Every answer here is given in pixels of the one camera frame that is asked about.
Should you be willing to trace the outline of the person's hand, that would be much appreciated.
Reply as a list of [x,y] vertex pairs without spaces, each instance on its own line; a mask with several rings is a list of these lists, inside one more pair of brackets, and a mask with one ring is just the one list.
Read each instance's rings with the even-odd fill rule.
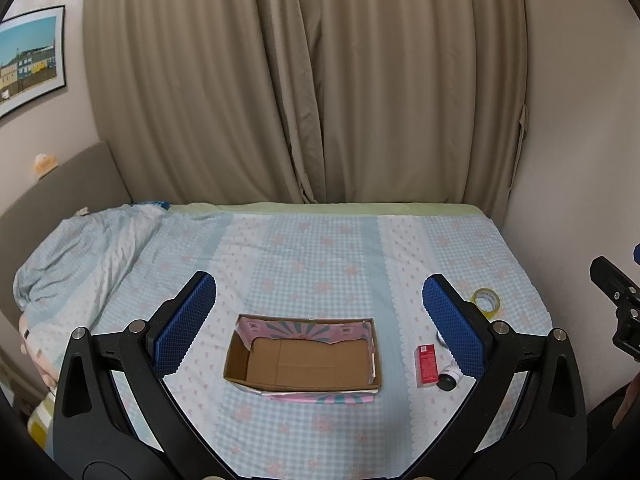
[[634,379],[629,383],[626,393],[624,396],[624,400],[622,404],[620,404],[620,408],[617,410],[613,422],[612,427],[617,428],[618,425],[625,418],[629,410],[631,409],[631,405],[634,404],[634,401],[638,398],[640,391],[640,374],[634,376]]

